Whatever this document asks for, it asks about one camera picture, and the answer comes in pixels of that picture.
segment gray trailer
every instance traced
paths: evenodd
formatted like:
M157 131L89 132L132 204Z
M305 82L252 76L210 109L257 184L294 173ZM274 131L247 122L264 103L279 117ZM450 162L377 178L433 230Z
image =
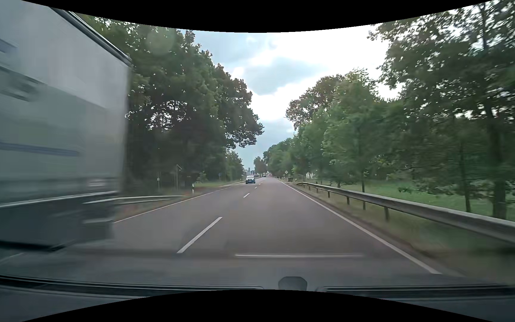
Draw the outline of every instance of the gray trailer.
M107 238L130 59L75 14L0 0L0 241Z

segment guardrail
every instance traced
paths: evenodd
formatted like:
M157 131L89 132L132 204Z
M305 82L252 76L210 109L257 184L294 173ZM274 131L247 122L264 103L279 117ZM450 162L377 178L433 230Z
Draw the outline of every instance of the guardrail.
M115 205L127 205L129 203L165 201L171 198L180 198L184 196L185 195L119 196L115 198L88 201L83 204L87 205L91 203L113 202Z
M353 198L359 201L382 206L384 207L386 220L389 220L389 209L394 209L406 214L466 229L515 244L515 222L513 221L430 206L424 203L395 199L381 195L318 185L316 183L299 182L297 185L309 187L310 190L311 188L315 188L318 191L326 191L329 198L331 197L331 193L345 196L347 197L347 204L349 204L349 198Z

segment solid edge line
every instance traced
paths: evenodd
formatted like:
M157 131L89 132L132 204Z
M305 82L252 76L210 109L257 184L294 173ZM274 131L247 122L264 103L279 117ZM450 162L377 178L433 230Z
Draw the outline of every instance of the solid edge line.
M199 196L209 195L209 194L213 194L213 193L215 193L215 191L212 191L211 193L207 193L207 194L199 195ZM136 217L136 216L140 216L140 215L144 215L144 214L147 214L147 213L151 213L151 212L153 212L153 211L156 211L156 210L159 210L159 209L162 209L162 208L166 208L166 207L170 207L170 206L173 206L173 205L177 205L178 203L181 203L181 202L184 202L184 201L189 201L189 200L192 200L192 199L196 199L196 198L198 198L199 196L195 196L195 197L193 197L193 198L188 198L188 199L186 199L186 200L182 200L182 201L178 201L178 202L175 202L175 203L171 203L171 204L169 204L169 205L166 205L166 206L163 206L163 207L160 207L160 208L156 208L156 209L148 210L148 211L145 211L145 212L143 212L143 213L141 213L141 214L138 214L138 215L134 215L134 216L130 216L130 217L128 217L128 218L120 219L120 220L118 220L118 221L115 221L114 223L118 223L118 222L121 222L121 221L123 221L123 220L127 220L127 219L134 218L134 217Z
M255 257L255 258L344 258L344 257L363 257L363 254L344 254L344 255L297 255L297 254L236 254L236 257Z
M199 234L197 234L196 237L192 238L192 240L189 241L186 245L184 245L184 247L182 247L178 252L176 252L176 254L181 254L185 250L187 250L188 247L190 247L192 244L194 244L194 242L196 240L198 240L198 238L200 238L206 231L208 231L208 229L212 228L212 226L215 225L222 218L223 217L218 217L218 219L214 220L213 223L211 223L208 227L204 228L204 230L202 230Z
M327 210L331 211L334 215L339 216L342 220L344 220L344 221L346 221L346 222L350 223L351 225L353 225L353 226L357 227L359 230L361 230L361 231L362 231L362 232L364 232L365 234L367 234L367 235L371 236L372 238L375 238L376 240L380 241L380 242L381 242L381 243L383 243L384 245L388 246L390 249L392 249L392 250L394 250L395 252L397 252L397 253L399 253L399 254L403 255L404 257L408 258L409 260L411 260L413 263L417 264L418 266L420 266L420 267L422 267L422 268L424 268L424 269L428 270L428 271L429 271L429 273L431 273L431 274L441 274L441 275L442 275L442 273L440 273L439 271L437 271L437 270L435 270L434 268L432 268L432 267L430 267L430 266L426 265L424 262L422 262L422 261L420 261L419 259L417 259L417 258L415 258L415 257L411 256L410 254L408 254L408 253L404 252L403 250L399 249L397 246L395 246L395 245L393 245L393 244L390 244L390 242L387 242L386 240L384 240L384 239L382 239L382 238L378 237L377 235L373 234L372 232L370 232L370 231L366 230L365 228L362 228L362 227L361 227L361 226L359 226L358 224L354 223L353 221L350 221L349 219L345 218L344 216L342 216L342 215L338 214L336 211L334 211L334 210L332 210L332 209L330 209L330 208L326 207L325 205L323 205L323 204L321 204L320 202L318 202L318 201L314 200L313 198L311 198L310 196L308 196L308 195L304 194L303 192L301 192L301 191L297 190L296 188L291 187L291 186L289 186L288 184L286 184L286 183L284 183L284 182L282 182L282 183L283 183L284 185L286 185L287 187L292 188L292 189L293 189L293 190L295 190L297 193L302 194L302 195L303 195L304 197L306 197L307 199L309 199L309 200L311 200L311 201L315 202L315 203L316 203L316 204L318 204L319 206L321 206L321 207L323 207L323 208L325 208L325 209L327 209Z

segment asphalt road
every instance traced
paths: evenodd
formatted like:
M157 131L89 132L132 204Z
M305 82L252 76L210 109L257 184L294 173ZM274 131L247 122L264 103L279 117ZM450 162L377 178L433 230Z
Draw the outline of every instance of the asphalt road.
M221 188L114 224L109 247L236 258L347 258L370 273L436 268L275 178Z
M259 178L120 220L114 238L0 260L0 273L61 280L308 290L450 283L452 273L275 178Z

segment grass verge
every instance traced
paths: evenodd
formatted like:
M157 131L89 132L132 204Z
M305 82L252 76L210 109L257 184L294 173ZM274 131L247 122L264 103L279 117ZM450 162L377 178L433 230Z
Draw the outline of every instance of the grass verge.
M315 179L308 179L309 182L315 182ZM343 185L341 188L361 191L361 185ZM411 188L412 192L400 192L399 188ZM368 194L376 194L382 196L389 196L391 198L403 199L408 201L414 201L419 203L425 203L427 205L455 209L460 211L466 211L464 204L464 197L460 195L432 195L424 192L416 191L416 187L412 182L397 181L397 180L368 180L365 183L365 192ZM507 219L515 221L515 196L508 195L507 200L513 203L508 206ZM487 199L473 199L470 201L472 212L479 215L491 216L492 204Z
M515 245L396 210L389 210L387 220L383 207L366 203L363 210L361 201L350 198L348 205L344 196L331 194L328 198L326 191L292 186L463 275L515 284Z

